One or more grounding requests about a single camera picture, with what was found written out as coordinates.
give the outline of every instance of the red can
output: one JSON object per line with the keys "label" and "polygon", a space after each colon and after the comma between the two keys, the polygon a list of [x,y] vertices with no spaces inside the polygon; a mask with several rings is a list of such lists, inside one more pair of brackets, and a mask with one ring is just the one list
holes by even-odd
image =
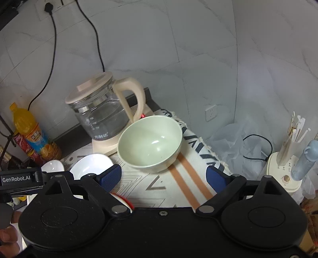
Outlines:
{"label": "red can", "polygon": [[16,140],[17,144],[20,148],[33,160],[37,165],[43,166],[46,161],[35,151],[32,149],[30,144],[23,138],[23,136],[19,133],[16,133],[13,138]]}

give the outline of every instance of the kettle handle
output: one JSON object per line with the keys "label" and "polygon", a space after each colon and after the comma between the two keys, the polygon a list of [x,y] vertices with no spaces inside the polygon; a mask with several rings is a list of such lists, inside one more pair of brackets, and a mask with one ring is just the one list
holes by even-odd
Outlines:
{"label": "kettle handle", "polygon": [[[134,116],[131,112],[126,98],[122,94],[122,92],[125,90],[132,91],[136,95],[137,110]],[[117,95],[119,102],[123,106],[130,122],[133,123],[139,120],[146,104],[146,96],[142,85],[136,79],[127,77],[124,79],[116,80],[113,84],[113,91]]]}

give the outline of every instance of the orange juice bottle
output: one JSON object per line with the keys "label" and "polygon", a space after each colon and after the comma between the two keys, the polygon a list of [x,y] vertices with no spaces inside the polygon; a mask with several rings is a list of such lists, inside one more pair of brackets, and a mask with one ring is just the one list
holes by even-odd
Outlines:
{"label": "orange juice bottle", "polygon": [[16,103],[11,104],[10,110],[13,112],[13,122],[16,129],[43,159],[50,161],[61,158],[61,149],[55,142],[48,139],[30,111],[18,108]]}

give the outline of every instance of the orange stripe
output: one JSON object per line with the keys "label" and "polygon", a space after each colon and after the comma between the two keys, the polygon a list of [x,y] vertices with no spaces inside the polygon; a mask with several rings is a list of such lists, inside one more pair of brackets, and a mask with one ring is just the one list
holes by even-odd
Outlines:
{"label": "orange stripe", "polygon": [[184,196],[187,198],[192,208],[197,209],[200,206],[200,204],[195,198],[195,196],[193,195],[193,193],[191,192],[190,188],[187,186],[187,184],[183,180],[183,178],[181,177],[176,167],[172,164],[168,169],[170,170],[173,178],[177,182],[178,186],[180,187],[181,191],[183,192]]}
{"label": "orange stripe", "polygon": [[180,152],[177,159],[181,162],[181,164],[184,166],[194,183],[197,185],[201,193],[204,195],[204,197],[209,200],[213,197],[213,194],[209,191],[209,189],[206,187],[206,185],[203,183],[197,172],[194,170],[194,168],[191,166],[189,161],[186,160],[186,158],[182,155]]}

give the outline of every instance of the glass kettle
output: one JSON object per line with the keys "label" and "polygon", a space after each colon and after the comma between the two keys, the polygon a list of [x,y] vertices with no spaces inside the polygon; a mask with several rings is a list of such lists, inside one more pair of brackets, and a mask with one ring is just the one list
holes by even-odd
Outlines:
{"label": "glass kettle", "polygon": [[[133,115],[123,96],[132,91],[137,98],[137,111]],[[145,107],[145,92],[134,78],[113,79],[111,72],[103,72],[77,86],[67,98],[68,104],[88,135],[104,141],[118,135],[128,124],[140,119]]]}

